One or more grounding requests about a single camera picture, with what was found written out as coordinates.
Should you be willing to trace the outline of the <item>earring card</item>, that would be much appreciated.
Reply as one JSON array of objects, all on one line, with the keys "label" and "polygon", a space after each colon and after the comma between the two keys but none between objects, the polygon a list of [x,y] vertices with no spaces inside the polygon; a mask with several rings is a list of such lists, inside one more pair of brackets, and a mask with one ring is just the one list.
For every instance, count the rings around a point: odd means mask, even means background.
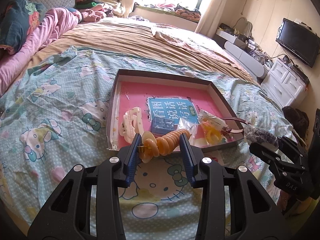
[{"label": "earring card", "polygon": [[190,133],[190,139],[194,140],[197,133],[198,124],[195,124],[185,118],[180,118],[177,129],[186,129]]}]

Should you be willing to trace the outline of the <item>white cream hair claw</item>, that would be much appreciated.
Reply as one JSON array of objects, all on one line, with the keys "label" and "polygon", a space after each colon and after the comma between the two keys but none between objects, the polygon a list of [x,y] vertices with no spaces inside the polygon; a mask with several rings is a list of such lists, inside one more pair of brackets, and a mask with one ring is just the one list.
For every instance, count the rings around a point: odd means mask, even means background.
[{"label": "white cream hair claw", "polygon": [[123,115],[123,122],[120,125],[119,134],[124,140],[131,144],[136,134],[144,133],[142,110],[140,107],[133,107]]}]

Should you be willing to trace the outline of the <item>blue transparent jewelry box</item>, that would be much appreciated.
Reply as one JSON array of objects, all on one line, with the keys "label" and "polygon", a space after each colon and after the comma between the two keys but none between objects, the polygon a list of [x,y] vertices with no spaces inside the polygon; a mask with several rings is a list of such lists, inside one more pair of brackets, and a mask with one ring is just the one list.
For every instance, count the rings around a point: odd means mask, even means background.
[{"label": "blue transparent jewelry box", "polygon": [[157,135],[165,135],[175,130],[174,121],[171,119],[154,117],[151,122],[151,132]]}]

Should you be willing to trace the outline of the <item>white tube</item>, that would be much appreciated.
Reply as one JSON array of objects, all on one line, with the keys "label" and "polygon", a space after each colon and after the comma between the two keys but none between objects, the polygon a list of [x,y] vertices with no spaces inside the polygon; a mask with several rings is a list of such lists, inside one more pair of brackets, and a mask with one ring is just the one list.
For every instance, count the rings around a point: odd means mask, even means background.
[{"label": "white tube", "polygon": [[209,112],[201,109],[199,112],[198,120],[200,124],[207,124],[209,127],[222,131],[228,128],[228,125],[221,118],[210,114]]}]

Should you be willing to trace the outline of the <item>dark red strap watch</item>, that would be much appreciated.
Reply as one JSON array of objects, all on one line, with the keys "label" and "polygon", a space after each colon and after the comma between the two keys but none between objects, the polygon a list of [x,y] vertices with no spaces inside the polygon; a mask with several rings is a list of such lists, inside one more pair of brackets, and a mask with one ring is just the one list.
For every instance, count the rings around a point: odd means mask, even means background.
[{"label": "dark red strap watch", "polygon": [[221,133],[224,135],[241,134],[244,132],[243,125],[250,124],[249,121],[246,121],[242,118],[236,118],[236,117],[223,118],[222,120],[225,122],[225,125],[221,130]]}]

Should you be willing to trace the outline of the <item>dark purple bead bracelet bag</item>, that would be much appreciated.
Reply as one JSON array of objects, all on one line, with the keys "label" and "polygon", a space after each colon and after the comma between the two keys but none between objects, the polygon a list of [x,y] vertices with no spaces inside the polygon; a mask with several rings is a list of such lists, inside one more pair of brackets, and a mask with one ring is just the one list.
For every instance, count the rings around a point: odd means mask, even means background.
[{"label": "dark purple bead bracelet bag", "polygon": [[257,142],[262,145],[268,145],[273,148],[278,148],[278,139],[269,131],[265,131],[259,127],[246,125],[244,127],[245,141],[250,145]]}]

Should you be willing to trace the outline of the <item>pink book with blue title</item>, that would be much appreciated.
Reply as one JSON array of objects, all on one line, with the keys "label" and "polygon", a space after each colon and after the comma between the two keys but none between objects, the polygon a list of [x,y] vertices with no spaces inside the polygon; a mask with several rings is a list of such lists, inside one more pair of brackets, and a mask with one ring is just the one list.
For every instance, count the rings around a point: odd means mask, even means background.
[{"label": "pink book with blue title", "polygon": [[201,109],[222,117],[218,107],[220,97],[212,86],[177,87],[120,81],[115,98],[118,99],[118,108],[114,111],[114,126],[111,131],[113,132],[112,146],[117,150],[128,145],[119,131],[123,115],[133,107],[140,107],[142,110],[143,127],[146,131],[151,129],[152,119],[156,116],[171,119],[174,121],[175,128],[180,118],[185,118],[198,124],[196,137],[192,140],[193,145],[215,146],[206,142],[198,120]]}]

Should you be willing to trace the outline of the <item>dark cardboard tray box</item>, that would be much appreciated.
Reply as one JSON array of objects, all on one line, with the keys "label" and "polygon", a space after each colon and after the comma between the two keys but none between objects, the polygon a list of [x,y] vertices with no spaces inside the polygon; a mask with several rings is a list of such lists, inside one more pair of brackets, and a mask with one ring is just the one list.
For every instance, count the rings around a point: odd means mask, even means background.
[{"label": "dark cardboard tray box", "polygon": [[[180,119],[195,124],[196,133],[190,143],[202,148],[203,152],[222,150],[237,146],[244,139],[243,126],[236,119],[227,100],[218,88],[207,80],[195,77],[147,72],[142,70],[117,71],[111,90],[107,114],[107,146],[119,150],[128,145],[120,135],[124,115],[139,107],[144,130],[151,129],[154,117],[167,118],[178,125]],[[229,128],[237,133],[230,134],[225,143],[208,145],[198,122],[200,110],[220,117]]]}]

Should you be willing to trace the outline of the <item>white grey dresser desk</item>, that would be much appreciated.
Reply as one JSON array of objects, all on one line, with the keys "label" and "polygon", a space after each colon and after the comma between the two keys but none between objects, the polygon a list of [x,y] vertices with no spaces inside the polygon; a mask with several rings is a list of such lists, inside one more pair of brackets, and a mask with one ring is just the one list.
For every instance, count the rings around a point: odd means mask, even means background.
[{"label": "white grey dresser desk", "polygon": [[213,40],[249,72],[259,84],[267,74],[264,66],[247,52],[248,46],[236,36],[217,29]]}]

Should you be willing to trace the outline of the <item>tan striped blanket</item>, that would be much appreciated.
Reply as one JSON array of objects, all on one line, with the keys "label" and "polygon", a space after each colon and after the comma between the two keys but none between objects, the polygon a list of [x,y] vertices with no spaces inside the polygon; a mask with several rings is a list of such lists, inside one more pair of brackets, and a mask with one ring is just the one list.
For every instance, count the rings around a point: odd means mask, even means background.
[{"label": "tan striped blanket", "polygon": [[194,70],[222,73],[256,83],[238,62],[237,64],[222,63],[209,56],[156,39],[151,33],[151,27],[155,25],[156,23],[124,18],[105,18],[97,23],[80,24],[67,31],[57,41],[38,51],[25,68],[34,67],[47,57],[59,54],[70,46],[75,46],[141,56],[165,63],[188,66]]}]

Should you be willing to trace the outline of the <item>black flat television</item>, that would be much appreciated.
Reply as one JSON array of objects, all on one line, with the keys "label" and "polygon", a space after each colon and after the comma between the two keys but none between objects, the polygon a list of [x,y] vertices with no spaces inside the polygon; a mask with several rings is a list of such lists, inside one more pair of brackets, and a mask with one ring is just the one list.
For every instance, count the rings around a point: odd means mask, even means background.
[{"label": "black flat television", "polygon": [[276,42],[311,68],[319,55],[319,37],[286,18],[278,28]]}]

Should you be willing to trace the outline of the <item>cream curtain right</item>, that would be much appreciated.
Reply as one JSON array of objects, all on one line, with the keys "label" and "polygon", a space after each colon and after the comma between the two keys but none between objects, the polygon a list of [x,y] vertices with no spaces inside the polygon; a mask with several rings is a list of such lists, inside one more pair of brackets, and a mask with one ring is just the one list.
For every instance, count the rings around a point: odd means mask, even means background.
[{"label": "cream curtain right", "polygon": [[223,8],[223,0],[209,0],[204,13],[201,14],[195,33],[212,38],[220,19],[220,9]]}]

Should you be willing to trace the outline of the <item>clothes pile on windowsill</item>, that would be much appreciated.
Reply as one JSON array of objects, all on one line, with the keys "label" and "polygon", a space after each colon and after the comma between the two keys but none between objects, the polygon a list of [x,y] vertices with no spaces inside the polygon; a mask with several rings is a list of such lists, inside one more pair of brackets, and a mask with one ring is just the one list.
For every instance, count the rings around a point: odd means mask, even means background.
[{"label": "clothes pile on windowsill", "polygon": [[184,18],[186,20],[198,23],[201,18],[201,12],[198,9],[190,10],[186,7],[181,6],[180,4],[168,4],[168,3],[161,3],[161,4],[147,4],[147,5],[140,5],[135,2],[133,6],[133,12],[137,9],[143,9],[151,12],[161,13],[161,14],[168,14],[174,15],[176,17]]}]

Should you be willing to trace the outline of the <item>pink quilt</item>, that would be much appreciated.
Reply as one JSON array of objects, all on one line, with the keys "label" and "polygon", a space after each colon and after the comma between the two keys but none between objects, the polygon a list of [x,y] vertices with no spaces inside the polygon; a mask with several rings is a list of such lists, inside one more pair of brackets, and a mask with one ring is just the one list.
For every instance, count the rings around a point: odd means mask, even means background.
[{"label": "pink quilt", "polygon": [[5,93],[36,52],[58,40],[81,20],[82,15],[76,9],[48,10],[41,24],[27,37],[20,51],[1,59],[1,94]]}]

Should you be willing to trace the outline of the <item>clothes pile at bedhead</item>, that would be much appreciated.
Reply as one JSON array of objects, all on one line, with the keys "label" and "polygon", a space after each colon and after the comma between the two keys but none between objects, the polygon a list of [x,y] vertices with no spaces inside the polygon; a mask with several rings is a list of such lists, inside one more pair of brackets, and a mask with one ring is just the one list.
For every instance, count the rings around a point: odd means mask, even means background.
[{"label": "clothes pile at bedhead", "polygon": [[106,17],[122,17],[125,7],[122,0],[75,0],[75,9],[79,12],[80,21],[98,22]]}]

